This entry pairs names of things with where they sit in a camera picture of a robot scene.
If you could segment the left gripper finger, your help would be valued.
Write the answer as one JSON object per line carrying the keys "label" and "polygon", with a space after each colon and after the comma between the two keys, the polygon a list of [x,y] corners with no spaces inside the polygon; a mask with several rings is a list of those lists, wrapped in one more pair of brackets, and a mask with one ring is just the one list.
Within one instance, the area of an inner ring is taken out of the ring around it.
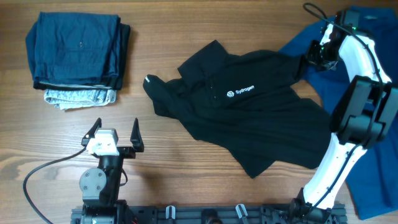
{"label": "left gripper finger", "polygon": [[102,120],[101,118],[98,118],[94,125],[89,129],[89,131],[83,136],[82,140],[81,140],[81,145],[82,146],[87,146],[90,139],[95,137],[95,134],[97,132],[97,130],[102,126]]}
{"label": "left gripper finger", "polygon": [[135,118],[134,124],[132,126],[130,142],[132,144],[132,148],[136,152],[144,152],[144,142],[142,140],[142,136],[139,130],[139,121],[137,118]]}

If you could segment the black polo shirt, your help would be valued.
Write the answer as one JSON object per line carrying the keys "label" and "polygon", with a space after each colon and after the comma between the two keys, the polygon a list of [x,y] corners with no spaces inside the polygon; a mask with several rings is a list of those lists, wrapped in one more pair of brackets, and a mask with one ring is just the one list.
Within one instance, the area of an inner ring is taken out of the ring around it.
{"label": "black polo shirt", "polygon": [[148,75],[143,87],[157,115],[227,149],[255,178],[275,161],[314,169],[326,153],[328,113],[292,88],[306,71],[303,55],[233,55],[212,41],[179,66],[180,78]]}

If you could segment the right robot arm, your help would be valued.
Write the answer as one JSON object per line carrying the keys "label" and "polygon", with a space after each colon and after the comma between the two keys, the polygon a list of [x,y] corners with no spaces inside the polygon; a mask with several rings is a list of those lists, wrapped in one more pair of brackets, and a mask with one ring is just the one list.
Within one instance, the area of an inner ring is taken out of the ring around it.
{"label": "right robot arm", "polygon": [[359,28],[358,11],[338,11],[331,21],[312,3],[303,8],[326,23],[322,39],[308,48],[308,63],[333,70],[342,61],[350,81],[331,114],[328,149],[286,212],[288,223],[326,223],[334,217],[335,196],[355,163],[388,133],[397,113],[397,87],[377,58],[374,39]]}

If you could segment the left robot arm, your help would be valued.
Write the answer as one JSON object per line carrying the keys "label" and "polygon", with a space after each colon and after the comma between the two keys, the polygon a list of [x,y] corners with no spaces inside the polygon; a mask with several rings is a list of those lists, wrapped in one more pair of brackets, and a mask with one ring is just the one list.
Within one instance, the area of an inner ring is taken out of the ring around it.
{"label": "left robot arm", "polygon": [[98,166],[86,170],[80,177],[83,207],[71,216],[71,223],[79,224],[127,224],[138,219],[125,200],[118,199],[119,189],[124,184],[121,177],[125,159],[134,159],[144,151],[139,122],[132,126],[131,146],[118,146],[118,134],[114,128],[103,128],[98,118],[81,140],[89,154],[99,159]]}

